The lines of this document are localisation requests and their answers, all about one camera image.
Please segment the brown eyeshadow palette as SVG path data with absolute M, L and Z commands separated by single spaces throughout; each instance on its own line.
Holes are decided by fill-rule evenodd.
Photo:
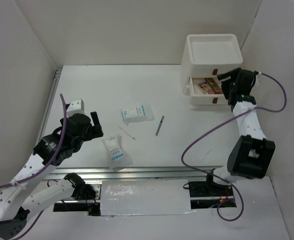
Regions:
M 211 77 L 206 77 L 205 81 L 210 85 L 211 89 L 214 91 L 222 91 L 220 85 Z

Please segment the glitter eyeshadow palette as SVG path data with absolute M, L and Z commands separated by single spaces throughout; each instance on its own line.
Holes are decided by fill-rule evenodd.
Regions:
M 207 93 L 211 87 L 209 86 L 209 84 L 206 81 L 200 82 L 197 84 L 197 87 L 203 92 L 203 93 Z

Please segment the white drawer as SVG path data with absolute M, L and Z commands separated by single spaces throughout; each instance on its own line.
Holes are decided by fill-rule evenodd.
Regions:
M 223 97 L 221 85 L 217 77 L 187 77 L 181 87 L 192 97 Z

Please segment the pink blush palette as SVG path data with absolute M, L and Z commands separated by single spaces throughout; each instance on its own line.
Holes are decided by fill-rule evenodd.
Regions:
M 209 90 L 208 91 L 208 94 L 209 95 L 222 95 L 223 94 L 223 92 L 222 91 L 215 91 L 215 90 Z

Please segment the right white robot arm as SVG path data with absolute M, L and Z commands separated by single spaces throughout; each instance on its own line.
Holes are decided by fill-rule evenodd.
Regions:
M 251 95 L 258 74 L 257 71 L 236 68 L 217 76 L 224 97 L 237 118 L 239 139 L 227 164 L 207 174 L 204 189 L 210 196 L 217 195 L 223 186 L 238 180 L 262 179 L 269 168 L 276 145 L 263 133 L 256 112 L 257 103 Z

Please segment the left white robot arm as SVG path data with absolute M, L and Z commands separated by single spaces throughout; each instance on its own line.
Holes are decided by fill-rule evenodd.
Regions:
M 60 123 L 60 127 L 39 141 L 24 167 L 0 191 L 0 238 L 3 240 L 14 238 L 31 218 L 57 201 L 96 198 L 94 188 L 74 172 L 45 190 L 33 192 L 64 160 L 77 153 L 84 142 L 103 136 L 96 112 L 90 116 L 74 113 L 62 118 Z

